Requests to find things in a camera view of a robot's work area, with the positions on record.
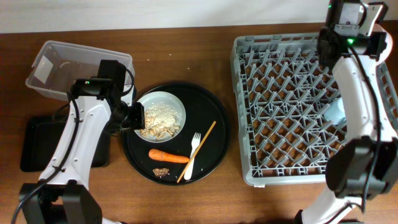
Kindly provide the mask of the grey plate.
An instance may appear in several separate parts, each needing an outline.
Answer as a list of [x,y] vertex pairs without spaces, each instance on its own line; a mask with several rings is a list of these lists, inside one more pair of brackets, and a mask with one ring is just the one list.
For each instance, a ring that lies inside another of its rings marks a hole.
[[[173,107],[175,107],[177,109],[177,111],[181,115],[181,118],[180,118],[181,129],[177,132],[177,134],[174,137],[176,137],[180,133],[180,131],[183,129],[183,126],[184,126],[185,120],[186,120],[186,111],[185,111],[185,107],[184,107],[183,103],[181,102],[181,100],[179,98],[177,98],[175,95],[168,93],[166,91],[154,91],[154,92],[145,94],[137,102],[140,102],[144,106],[144,112],[146,109],[148,109],[148,107],[150,107],[151,105],[153,105],[155,103],[164,102],[169,105],[172,105]],[[151,142],[151,143],[162,143],[162,142],[166,142],[166,141],[169,141],[174,138],[174,137],[172,137],[172,138],[166,138],[163,141],[155,141],[154,139],[146,139],[146,138],[142,137],[140,135],[139,131],[140,130],[135,130],[136,134],[141,139],[143,139],[147,142]]]

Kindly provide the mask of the brown food scrap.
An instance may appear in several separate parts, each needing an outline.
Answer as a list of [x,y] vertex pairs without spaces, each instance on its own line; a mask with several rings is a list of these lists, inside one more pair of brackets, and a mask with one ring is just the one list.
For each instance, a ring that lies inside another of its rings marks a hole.
[[169,174],[168,168],[155,168],[152,170],[156,177],[162,178]]

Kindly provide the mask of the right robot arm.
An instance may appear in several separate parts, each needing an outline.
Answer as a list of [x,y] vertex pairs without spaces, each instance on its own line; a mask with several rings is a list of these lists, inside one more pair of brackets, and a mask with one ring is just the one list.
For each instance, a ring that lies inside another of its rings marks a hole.
[[317,49],[338,84],[347,143],[326,165],[326,187],[295,223],[338,223],[354,207],[390,191],[397,181],[397,130],[387,116],[377,67],[392,50],[392,37],[376,25],[367,35],[320,31]]

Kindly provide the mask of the orange carrot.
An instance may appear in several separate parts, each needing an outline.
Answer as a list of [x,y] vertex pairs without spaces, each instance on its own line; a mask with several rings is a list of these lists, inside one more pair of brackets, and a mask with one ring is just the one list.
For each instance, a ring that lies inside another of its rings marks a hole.
[[155,161],[161,162],[172,162],[172,163],[179,163],[185,164],[190,159],[185,156],[178,156],[174,154],[170,154],[164,151],[160,151],[158,149],[151,149],[148,153],[149,157]]

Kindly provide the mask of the wooden chopstick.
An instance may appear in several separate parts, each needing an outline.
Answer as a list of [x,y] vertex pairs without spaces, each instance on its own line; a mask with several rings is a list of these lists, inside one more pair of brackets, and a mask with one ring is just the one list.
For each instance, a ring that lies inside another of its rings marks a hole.
[[180,174],[179,178],[177,179],[177,183],[179,183],[182,179],[182,177],[184,176],[184,174],[186,173],[188,167],[190,166],[190,164],[192,163],[192,161],[194,160],[194,158],[196,157],[196,155],[198,154],[198,152],[200,151],[202,145],[204,144],[204,142],[207,140],[208,136],[210,135],[211,131],[213,130],[213,128],[216,125],[216,121],[213,121],[213,123],[211,124],[209,130],[206,132],[205,136],[203,137],[203,139],[201,139],[200,144],[198,145],[198,147],[196,148],[193,156],[190,158],[190,160],[188,161],[187,165],[185,166],[184,170],[182,171],[182,173]]

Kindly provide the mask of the white plastic fork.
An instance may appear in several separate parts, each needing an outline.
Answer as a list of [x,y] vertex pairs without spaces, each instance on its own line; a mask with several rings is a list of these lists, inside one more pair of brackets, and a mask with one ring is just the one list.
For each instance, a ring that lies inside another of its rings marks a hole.
[[[201,142],[201,134],[200,133],[195,133],[194,136],[193,136],[193,139],[192,139],[192,151],[191,151],[190,157],[193,157],[197,147],[200,145],[200,142]],[[188,166],[186,172],[184,173],[183,178],[185,180],[190,180],[191,179],[192,172],[193,172],[193,164],[194,164],[194,161],[192,161],[190,163],[190,165]]]

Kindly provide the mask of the blue cup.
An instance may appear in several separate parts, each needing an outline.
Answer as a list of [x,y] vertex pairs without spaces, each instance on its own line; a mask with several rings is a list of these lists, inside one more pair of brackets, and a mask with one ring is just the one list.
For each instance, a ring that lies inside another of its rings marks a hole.
[[343,122],[346,119],[343,99],[337,98],[334,100],[330,104],[330,107],[324,112],[323,116],[335,126]]

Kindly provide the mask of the rice and peanut shells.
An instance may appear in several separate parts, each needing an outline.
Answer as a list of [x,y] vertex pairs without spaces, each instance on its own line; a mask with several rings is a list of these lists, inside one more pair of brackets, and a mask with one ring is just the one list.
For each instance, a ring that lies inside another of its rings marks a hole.
[[164,102],[155,103],[145,110],[145,128],[139,131],[146,139],[163,141],[174,137],[181,129],[181,115],[175,107]]

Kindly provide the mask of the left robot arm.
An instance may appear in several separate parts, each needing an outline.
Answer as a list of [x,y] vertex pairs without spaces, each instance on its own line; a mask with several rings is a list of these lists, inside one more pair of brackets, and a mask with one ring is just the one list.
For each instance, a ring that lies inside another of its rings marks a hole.
[[35,184],[24,183],[11,222],[110,223],[89,192],[91,163],[107,125],[141,129],[144,109],[133,103],[133,82],[78,79],[67,93],[70,112],[56,150]]

